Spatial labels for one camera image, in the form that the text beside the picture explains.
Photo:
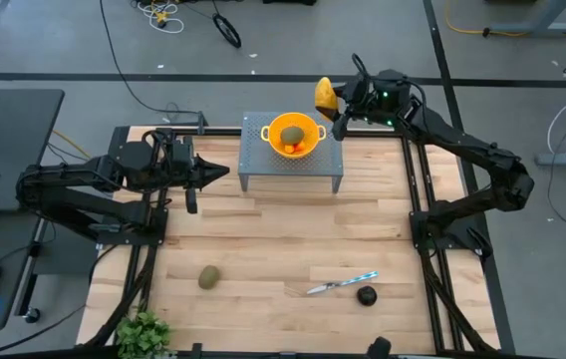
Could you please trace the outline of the black round fruit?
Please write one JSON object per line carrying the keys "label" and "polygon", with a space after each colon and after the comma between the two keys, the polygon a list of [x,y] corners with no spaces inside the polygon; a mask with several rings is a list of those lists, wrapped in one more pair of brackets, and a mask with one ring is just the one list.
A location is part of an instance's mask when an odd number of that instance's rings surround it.
{"label": "black round fruit", "polygon": [[378,294],[374,287],[370,285],[362,286],[357,290],[356,297],[363,306],[372,306],[378,300]]}

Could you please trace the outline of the green plant in white pot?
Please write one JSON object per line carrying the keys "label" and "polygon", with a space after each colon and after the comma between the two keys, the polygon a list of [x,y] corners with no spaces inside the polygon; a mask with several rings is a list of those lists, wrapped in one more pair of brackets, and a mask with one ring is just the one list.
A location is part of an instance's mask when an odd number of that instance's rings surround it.
{"label": "green plant in white pot", "polygon": [[155,359],[168,351],[170,327],[151,311],[125,316],[116,334],[119,359]]}

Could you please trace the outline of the brown-green kiwi fruit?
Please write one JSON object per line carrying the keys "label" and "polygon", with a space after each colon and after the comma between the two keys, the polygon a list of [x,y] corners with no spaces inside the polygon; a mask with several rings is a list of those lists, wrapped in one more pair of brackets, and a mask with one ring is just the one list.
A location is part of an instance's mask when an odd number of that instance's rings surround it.
{"label": "brown-green kiwi fruit", "polygon": [[214,265],[205,266],[198,276],[198,287],[204,290],[212,289],[220,280],[220,270]]}

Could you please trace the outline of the grey perforated metal stand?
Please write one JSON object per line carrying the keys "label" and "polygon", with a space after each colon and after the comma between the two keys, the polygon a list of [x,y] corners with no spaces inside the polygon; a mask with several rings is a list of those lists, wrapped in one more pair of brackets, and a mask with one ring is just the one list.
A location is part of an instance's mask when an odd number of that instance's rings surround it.
{"label": "grey perforated metal stand", "polygon": [[[272,125],[278,118],[290,120],[290,125],[298,128],[303,128],[303,121],[309,120],[309,128],[304,130],[308,155],[295,158],[291,154],[287,158],[284,150],[277,150],[269,143],[280,139],[280,131]],[[333,138],[331,129],[332,124],[318,113],[245,113],[237,170],[242,190],[248,190],[251,176],[327,177],[332,180],[332,193],[337,193],[344,164],[342,145]]]}

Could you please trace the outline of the black aluminium table frame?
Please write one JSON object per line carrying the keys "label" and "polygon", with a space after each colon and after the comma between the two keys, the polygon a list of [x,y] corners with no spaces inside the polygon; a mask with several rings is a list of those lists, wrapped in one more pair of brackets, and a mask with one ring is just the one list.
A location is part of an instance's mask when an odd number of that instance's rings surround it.
{"label": "black aluminium table frame", "polygon": [[[243,191],[240,136],[220,128],[195,138],[206,160],[231,170],[198,195],[196,214],[170,193],[143,301],[169,325],[172,349],[360,353],[379,336],[397,352],[469,348],[425,284],[409,223],[412,211],[462,196],[452,154],[365,131],[344,141],[337,193],[327,177],[253,176]],[[210,290],[197,283],[207,265],[221,273]],[[306,294],[371,271],[379,276]],[[369,307],[356,297],[366,285],[378,294]]]}

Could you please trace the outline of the yellow corn cob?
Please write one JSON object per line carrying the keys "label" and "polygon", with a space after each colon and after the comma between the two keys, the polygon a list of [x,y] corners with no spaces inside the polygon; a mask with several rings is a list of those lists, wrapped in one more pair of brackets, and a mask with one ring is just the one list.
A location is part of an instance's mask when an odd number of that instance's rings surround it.
{"label": "yellow corn cob", "polygon": [[329,78],[319,80],[314,92],[315,109],[328,121],[334,122],[339,117],[337,95]]}

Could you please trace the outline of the dark grey desk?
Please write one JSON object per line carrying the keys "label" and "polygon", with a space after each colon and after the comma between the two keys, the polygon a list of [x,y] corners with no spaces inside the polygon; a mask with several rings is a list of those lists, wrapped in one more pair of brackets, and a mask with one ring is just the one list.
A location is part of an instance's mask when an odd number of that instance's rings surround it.
{"label": "dark grey desk", "polygon": [[62,90],[0,89],[0,330],[11,314],[40,219],[22,209],[15,185],[44,154],[59,114]]}

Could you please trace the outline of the green mango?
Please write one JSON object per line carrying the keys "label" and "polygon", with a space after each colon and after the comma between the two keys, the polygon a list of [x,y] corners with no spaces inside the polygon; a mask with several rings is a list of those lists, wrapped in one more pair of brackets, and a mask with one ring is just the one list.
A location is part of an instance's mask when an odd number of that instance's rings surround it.
{"label": "green mango", "polygon": [[284,128],[280,133],[280,140],[284,146],[296,146],[305,138],[304,131],[295,126]]}

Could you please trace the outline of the yellow plastic colander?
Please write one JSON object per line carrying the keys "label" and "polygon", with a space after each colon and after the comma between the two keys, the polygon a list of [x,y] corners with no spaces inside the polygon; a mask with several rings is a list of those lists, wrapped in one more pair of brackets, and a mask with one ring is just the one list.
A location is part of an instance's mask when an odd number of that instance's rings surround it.
{"label": "yellow plastic colander", "polygon": [[[302,141],[305,143],[304,151],[294,151],[293,154],[285,153],[284,145],[280,140],[280,133],[284,128],[290,126],[299,127],[304,131],[305,138]],[[276,117],[269,125],[263,126],[260,130],[260,138],[265,143],[268,143],[270,148],[281,157],[297,160],[309,156],[327,138],[327,130],[308,115],[285,113]]]}

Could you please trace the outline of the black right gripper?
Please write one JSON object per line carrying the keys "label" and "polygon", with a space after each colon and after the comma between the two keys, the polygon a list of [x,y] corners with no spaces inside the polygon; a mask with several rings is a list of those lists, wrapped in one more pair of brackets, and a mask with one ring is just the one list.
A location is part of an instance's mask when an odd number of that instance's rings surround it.
{"label": "black right gripper", "polygon": [[360,117],[365,113],[370,80],[364,75],[358,75],[348,83],[335,86],[335,95],[345,102],[341,111],[338,104],[327,107],[327,119],[333,122],[333,136],[341,142],[347,134],[347,126],[352,117]]}

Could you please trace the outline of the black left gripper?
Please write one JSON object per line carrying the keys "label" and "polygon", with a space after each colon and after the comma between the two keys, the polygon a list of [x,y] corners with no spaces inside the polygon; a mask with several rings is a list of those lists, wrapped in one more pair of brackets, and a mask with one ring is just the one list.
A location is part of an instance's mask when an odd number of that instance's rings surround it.
{"label": "black left gripper", "polygon": [[203,158],[195,159],[192,141],[177,141],[172,148],[173,181],[185,189],[185,204],[188,213],[197,213],[193,173],[199,172],[196,188],[203,189],[229,173],[229,167],[210,163]]}

